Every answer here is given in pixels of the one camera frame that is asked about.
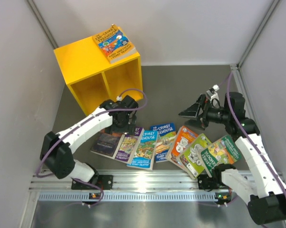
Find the blue 91-storey treehouse book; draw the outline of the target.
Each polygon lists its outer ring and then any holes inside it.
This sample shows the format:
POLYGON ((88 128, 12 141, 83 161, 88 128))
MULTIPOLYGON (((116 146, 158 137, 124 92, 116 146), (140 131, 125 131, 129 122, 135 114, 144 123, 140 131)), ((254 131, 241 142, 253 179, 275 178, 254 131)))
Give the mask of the blue 91-storey treehouse book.
POLYGON ((164 123, 152 125, 151 131, 158 132, 158 139, 156 142, 155 162, 165 162, 166 155, 176 137, 176 128, 174 123, 164 123))

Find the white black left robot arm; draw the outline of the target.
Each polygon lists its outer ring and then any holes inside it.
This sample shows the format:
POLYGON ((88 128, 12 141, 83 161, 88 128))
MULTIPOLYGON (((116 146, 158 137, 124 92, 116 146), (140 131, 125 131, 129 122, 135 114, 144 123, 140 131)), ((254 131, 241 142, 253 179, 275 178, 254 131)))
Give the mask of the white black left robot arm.
POLYGON ((70 177, 82 181, 92 189, 98 184, 97 172, 88 164, 74 159, 75 151, 88 139, 107 129, 112 133, 131 133, 134 122, 130 114, 137 110, 138 103, 126 95, 116 102, 102 102, 90 115, 59 133, 50 131, 44 137, 40 161, 58 178, 70 177))

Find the dark brown paperback book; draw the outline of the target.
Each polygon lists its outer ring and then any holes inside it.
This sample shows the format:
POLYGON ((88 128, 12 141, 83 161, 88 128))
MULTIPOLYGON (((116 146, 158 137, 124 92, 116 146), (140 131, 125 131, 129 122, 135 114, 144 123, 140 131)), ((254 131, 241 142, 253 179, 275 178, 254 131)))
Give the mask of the dark brown paperback book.
POLYGON ((124 134, 101 132, 94 140, 90 152, 114 159, 124 139, 124 134))

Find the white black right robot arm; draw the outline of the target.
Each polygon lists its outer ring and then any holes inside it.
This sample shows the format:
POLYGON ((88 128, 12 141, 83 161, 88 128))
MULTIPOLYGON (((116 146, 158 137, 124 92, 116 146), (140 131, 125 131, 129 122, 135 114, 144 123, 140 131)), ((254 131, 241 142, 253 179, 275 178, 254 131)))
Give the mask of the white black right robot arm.
POLYGON ((227 132, 197 153, 206 173, 217 188, 228 187, 245 202, 258 225, 286 220, 286 184, 275 170, 253 119, 246 117, 241 93, 225 95, 224 106, 217 98, 201 94, 179 113, 186 125, 204 130, 209 123, 223 124, 227 132))

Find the light blue 26-storey treehouse book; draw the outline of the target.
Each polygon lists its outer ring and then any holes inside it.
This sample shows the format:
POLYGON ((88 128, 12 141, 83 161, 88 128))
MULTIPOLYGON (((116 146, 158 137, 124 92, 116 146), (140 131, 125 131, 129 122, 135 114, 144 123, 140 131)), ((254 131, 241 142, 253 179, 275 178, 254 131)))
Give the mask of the light blue 26-storey treehouse book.
POLYGON ((127 167, 152 170, 157 139, 157 131, 144 131, 134 157, 127 167))

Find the purple 52-storey treehouse book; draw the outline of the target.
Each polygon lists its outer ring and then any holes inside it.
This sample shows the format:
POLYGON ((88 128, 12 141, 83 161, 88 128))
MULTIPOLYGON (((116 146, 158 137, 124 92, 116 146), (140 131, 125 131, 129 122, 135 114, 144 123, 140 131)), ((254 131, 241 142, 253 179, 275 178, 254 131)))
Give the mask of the purple 52-storey treehouse book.
POLYGON ((119 162, 130 164, 140 144, 143 133, 143 127, 135 127, 133 134, 126 134, 114 159, 119 162))

